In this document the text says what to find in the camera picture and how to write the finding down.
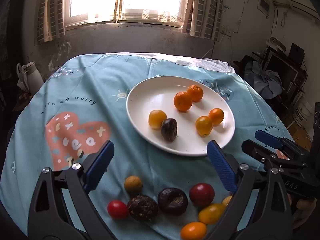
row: white sheet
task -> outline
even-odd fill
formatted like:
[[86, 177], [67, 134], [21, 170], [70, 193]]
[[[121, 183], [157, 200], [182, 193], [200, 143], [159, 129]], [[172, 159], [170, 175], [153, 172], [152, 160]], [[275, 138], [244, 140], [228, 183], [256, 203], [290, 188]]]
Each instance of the white sheet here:
[[193, 57], [182, 57], [174, 56], [160, 53], [143, 53], [143, 52], [116, 52], [110, 54], [119, 54], [119, 55], [134, 55], [145, 58], [157, 58], [171, 61], [173, 63], [183, 65], [183, 66], [197, 66], [208, 70], [214, 70], [219, 72], [231, 72], [235, 73], [233, 67], [229, 66], [227, 62], [222, 62], [217, 59], [210, 58], [193, 58]]

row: white plate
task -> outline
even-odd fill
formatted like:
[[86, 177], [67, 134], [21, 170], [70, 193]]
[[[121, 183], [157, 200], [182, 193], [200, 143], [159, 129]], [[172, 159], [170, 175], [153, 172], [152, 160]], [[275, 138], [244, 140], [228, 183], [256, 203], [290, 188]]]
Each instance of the white plate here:
[[[187, 91], [188, 87], [194, 84], [203, 89], [203, 98], [200, 102], [193, 103], [187, 112], [179, 112], [173, 104], [174, 96], [178, 92]], [[126, 107], [130, 122], [145, 140], [177, 155], [207, 155], [209, 141], [215, 140], [223, 148], [230, 142], [235, 132], [235, 118], [223, 98], [211, 88], [187, 78], [160, 76], [146, 79], [130, 91]], [[196, 131], [196, 119], [208, 115], [213, 108], [223, 110], [224, 120], [213, 128], [210, 135], [202, 138]], [[149, 126], [149, 114], [155, 109], [164, 111], [168, 118], [177, 121], [178, 134], [172, 143], [164, 140], [161, 131], [152, 130]]]

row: blue gripper pad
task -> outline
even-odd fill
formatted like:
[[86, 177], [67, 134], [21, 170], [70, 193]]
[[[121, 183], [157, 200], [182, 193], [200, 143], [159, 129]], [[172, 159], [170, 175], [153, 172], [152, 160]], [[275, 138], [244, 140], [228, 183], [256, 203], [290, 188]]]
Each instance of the blue gripper pad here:
[[283, 147], [283, 144], [281, 143], [279, 138], [274, 137], [273, 135], [268, 134], [262, 130], [256, 131], [254, 137], [258, 141], [263, 142], [264, 144], [272, 147], [273, 149], [281, 149]]
[[98, 186], [104, 172], [113, 158], [114, 152], [115, 146], [111, 141], [106, 143], [100, 150], [99, 155], [86, 173], [86, 180], [83, 188], [87, 193], [96, 189]]
[[218, 173], [218, 176], [224, 186], [232, 194], [238, 189], [236, 185], [236, 174], [225, 159], [224, 153], [215, 141], [210, 141], [207, 145], [207, 154], [209, 160]]

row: metal screw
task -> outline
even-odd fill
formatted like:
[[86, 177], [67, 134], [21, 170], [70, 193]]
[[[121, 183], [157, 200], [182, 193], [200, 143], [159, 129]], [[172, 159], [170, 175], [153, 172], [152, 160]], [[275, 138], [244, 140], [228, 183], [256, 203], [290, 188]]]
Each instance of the metal screw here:
[[50, 171], [50, 168], [49, 168], [49, 167], [44, 167], [44, 168], [42, 169], [42, 172], [45, 173], [45, 174], [47, 174], [49, 171]]
[[81, 168], [81, 164], [80, 164], [80, 163], [74, 163], [74, 164], [72, 165], [72, 168], [73, 168], [74, 170], [79, 170], [79, 169]]
[[271, 172], [274, 173], [274, 174], [278, 174], [279, 170], [277, 168], [272, 168]]
[[247, 169], [249, 169], [249, 165], [248, 165], [248, 164], [245, 164], [245, 163], [242, 163], [242, 164], [240, 165], [240, 169], [246, 171]]

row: curtain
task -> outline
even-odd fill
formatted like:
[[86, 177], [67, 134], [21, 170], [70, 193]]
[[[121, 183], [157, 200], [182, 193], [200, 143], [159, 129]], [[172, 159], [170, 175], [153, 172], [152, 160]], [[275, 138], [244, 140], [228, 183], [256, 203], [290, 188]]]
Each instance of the curtain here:
[[191, 36], [218, 40], [223, 0], [188, 0], [182, 31]]
[[65, 35], [63, 0], [37, 0], [35, 44], [52, 41]]

